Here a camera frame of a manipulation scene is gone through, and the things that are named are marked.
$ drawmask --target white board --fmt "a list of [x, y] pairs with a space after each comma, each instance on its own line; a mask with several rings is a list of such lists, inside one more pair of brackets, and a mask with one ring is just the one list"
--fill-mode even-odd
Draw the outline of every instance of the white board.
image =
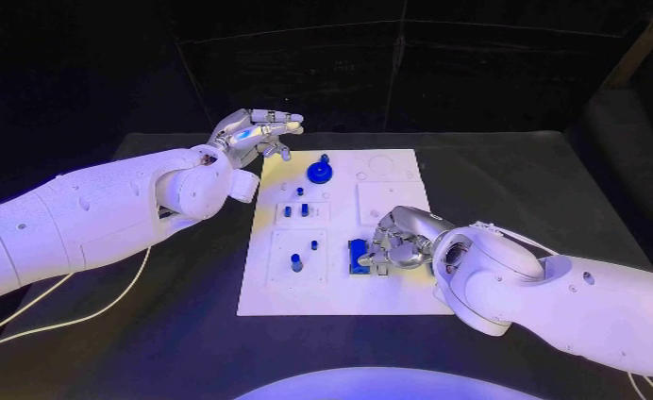
[[[333, 178], [315, 185], [305, 169], [323, 153]], [[288, 162], [266, 158], [238, 315], [450, 315], [432, 295], [426, 266], [350, 275], [349, 241], [372, 240], [376, 223], [396, 205], [429, 209], [414, 150], [295, 151]], [[297, 273], [292, 254], [303, 261]]]

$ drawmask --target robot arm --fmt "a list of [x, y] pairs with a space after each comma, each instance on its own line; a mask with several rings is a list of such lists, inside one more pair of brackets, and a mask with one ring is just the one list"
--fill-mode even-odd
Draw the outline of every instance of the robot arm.
[[0, 205], [0, 294], [128, 257], [210, 218], [228, 196], [252, 201], [258, 177], [239, 168], [290, 151], [303, 117], [238, 110], [203, 145], [59, 175]]
[[432, 261], [437, 297], [474, 329], [500, 336], [517, 323], [561, 351], [653, 375], [653, 274], [555, 253], [536, 258], [526, 245], [537, 244], [493, 225], [455, 228], [396, 207], [359, 263]]

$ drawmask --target blue object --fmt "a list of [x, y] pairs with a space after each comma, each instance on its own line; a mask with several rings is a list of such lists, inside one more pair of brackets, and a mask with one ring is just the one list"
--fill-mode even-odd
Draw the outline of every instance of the blue object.
[[350, 275], [367, 275], [370, 273], [369, 266], [357, 264], [357, 258], [367, 254], [367, 242], [364, 240], [350, 241]]
[[333, 169], [330, 168], [330, 165], [328, 165], [327, 154], [323, 154], [320, 156], [320, 161], [313, 163], [308, 166], [305, 175], [308, 176], [308, 180], [313, 183], [317, 183], [318, 185], [321, 185], [323, 183], [327, 183], [330, 181], [330, 178], [333, 177]]
[[303, 270], [303, 261], [300, 260], [300, 254], [292, 254], [290, 257], [290, 267], [292, 271], [298, 273]]

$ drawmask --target table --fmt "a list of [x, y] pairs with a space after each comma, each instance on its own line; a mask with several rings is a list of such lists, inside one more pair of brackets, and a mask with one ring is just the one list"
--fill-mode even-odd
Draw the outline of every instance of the table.
[[[204, 141], [131, 134], [115, 156]], [[315, 133], [285, 142], [298, 150], [415, 148], [432, 211], [455, 224], [494, 222], [563, 254], [650, 269], [559, 133]], [[542, 398], [637, 398], [625, 373], [559, 352], [517, 325], [494, 338], [454, 316], [236, 317], [252, 218], [253, 204], [229, 199], [215, 218], [154, 247], [105, 314], [1, 345], [1, 398], [232, 398], [347, 366], [441, 371]], [[4, 335], [102, 308], [141, 260], [73, 275]], [[382, 389], [377, 381], [366, 389]]]

